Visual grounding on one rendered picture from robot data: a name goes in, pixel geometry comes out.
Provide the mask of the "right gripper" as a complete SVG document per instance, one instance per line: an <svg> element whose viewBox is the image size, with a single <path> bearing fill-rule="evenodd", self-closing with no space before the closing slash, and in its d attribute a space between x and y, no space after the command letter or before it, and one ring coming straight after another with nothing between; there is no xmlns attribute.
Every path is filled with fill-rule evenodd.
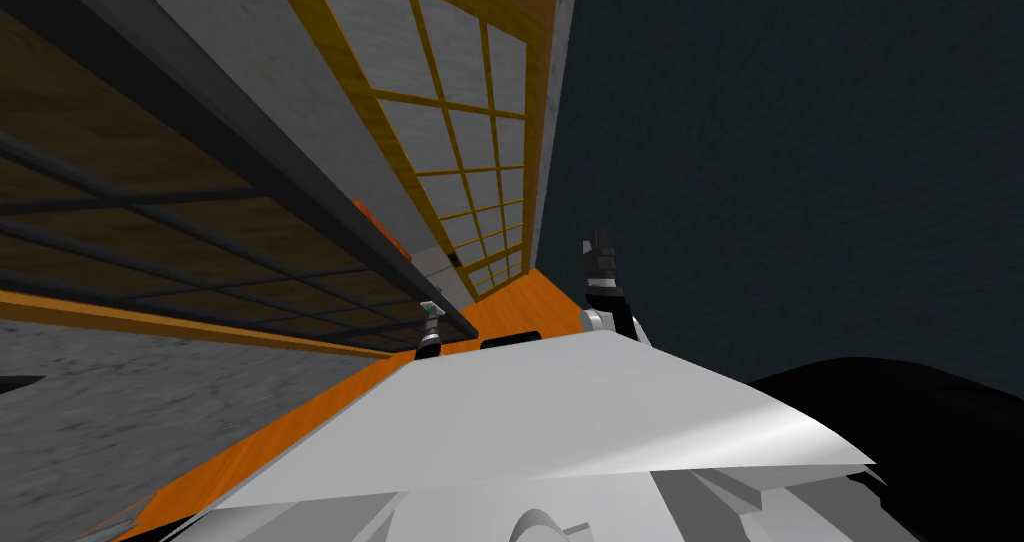
<svg viewBox="0 0 1024 542"><path fill-rule="evenodd" d="M616 252L607 234L595 234L583 244L583 267L588 287L614 288Z"/></svg>

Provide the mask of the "yellow framed grid window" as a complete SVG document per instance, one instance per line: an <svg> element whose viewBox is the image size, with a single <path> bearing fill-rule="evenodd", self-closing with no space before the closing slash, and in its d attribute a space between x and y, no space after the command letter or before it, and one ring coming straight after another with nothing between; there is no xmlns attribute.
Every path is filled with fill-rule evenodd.
<svg viewBox="0 0 1024 542"><path fill-rule="evenodd" d="M288 0L460 306L529 269L556 0Z"/></svg>

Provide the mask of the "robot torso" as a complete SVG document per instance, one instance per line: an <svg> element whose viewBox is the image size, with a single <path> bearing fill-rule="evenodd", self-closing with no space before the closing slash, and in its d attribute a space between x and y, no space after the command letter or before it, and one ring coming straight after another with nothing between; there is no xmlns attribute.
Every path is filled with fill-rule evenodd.
<svg viewBox="0 0 1024 542"><path fill-rule="evenodd" d="M401 367L161 542L918 542L817 420L609 331Z"/></svg>

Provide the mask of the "black framed grid window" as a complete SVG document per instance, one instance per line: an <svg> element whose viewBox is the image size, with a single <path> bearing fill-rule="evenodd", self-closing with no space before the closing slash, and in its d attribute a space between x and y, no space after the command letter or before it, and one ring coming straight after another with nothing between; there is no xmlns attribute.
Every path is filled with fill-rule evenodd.
<svg viewBox="0 0 1024 542"><path fill-rule="evenodd" d="M0 283L393 355L477 331L156 0L0 0Z"/></svg>

